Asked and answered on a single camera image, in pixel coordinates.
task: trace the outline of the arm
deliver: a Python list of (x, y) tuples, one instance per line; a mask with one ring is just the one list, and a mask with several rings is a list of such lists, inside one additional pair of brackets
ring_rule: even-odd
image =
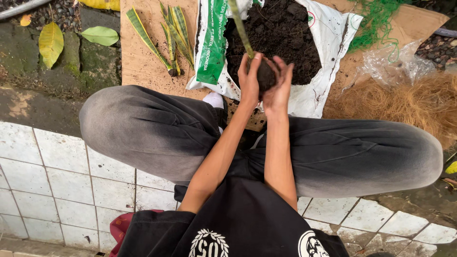
[(257, 69), (260, 65), (261, 54), (256, 54), (252, 60), (249, 74), (246, 72), (247, 60), (248, 55), (245, 54), (238, 70), (242, 94), (236, 113), (192, 177), (178, 211), (189, 211), (196, 214), (214, 193), (229, 170), (239, 139), (259, 101)]
[(268, 121), (265, 184), (297, 210), (297, 191), (290, 158), (289, 117), (287, 115), (293, 64), (286, 65), (277, 56), (273, 59), (281, 71), (276, 70), (278, 85), (264, 95), (264, 109)]

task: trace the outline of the gray jeans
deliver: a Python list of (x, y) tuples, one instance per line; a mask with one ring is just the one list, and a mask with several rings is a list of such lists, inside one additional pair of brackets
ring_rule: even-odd
[[(291, 158), (299, 196), (341, 198), (433, 183), (443, 166), (432, 135), (380, 120), (290, 118)], [(187, 185), (218, 140), (208, 103), (140, 86), (92, 95), (80, 112), (88, 146), (139, 170)], [(266, 136), (237, 152), (228, 176), (263, 181)]]

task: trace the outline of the white graphic print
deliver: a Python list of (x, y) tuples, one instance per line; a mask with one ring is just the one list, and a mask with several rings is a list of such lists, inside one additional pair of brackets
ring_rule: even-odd
[(314, 231), (303, 233), (298, 241), (298, 254), (300, 257), (329, 257), (329, 254), (320, 244)]
[(192, 241), (189, 257), (229, 257), (229, 245), (224, 240), (225, 236), (207, 229), (202, 229), (197, 233), (198, 235)]

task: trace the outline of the red cloth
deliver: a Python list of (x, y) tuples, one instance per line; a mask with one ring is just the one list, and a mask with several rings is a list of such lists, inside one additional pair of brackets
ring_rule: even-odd
[[(151, 210), (155, 212), (163, 212), (163, 210)], [(130, 225), (130, 221), (132, 221), (132, 217), (134, 212), (122, 214), (119, 217), (115, 218), (110, 223), (110, 232), (111, 235), (117, 242), (117, 245), (111, 250), (109, 257), (117, 257), (117, 253), (119, 253), (119, 249), (121, 248), (122, 241), (124, 241), (125, 233), (127, 233), (128, 226)]]

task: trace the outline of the black t-shirt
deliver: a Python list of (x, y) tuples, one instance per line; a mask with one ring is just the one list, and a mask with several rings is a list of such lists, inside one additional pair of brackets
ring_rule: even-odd
[(265, 184), (224, 180), (198, 214), (139, 211), (119, 257), (348, 257)]

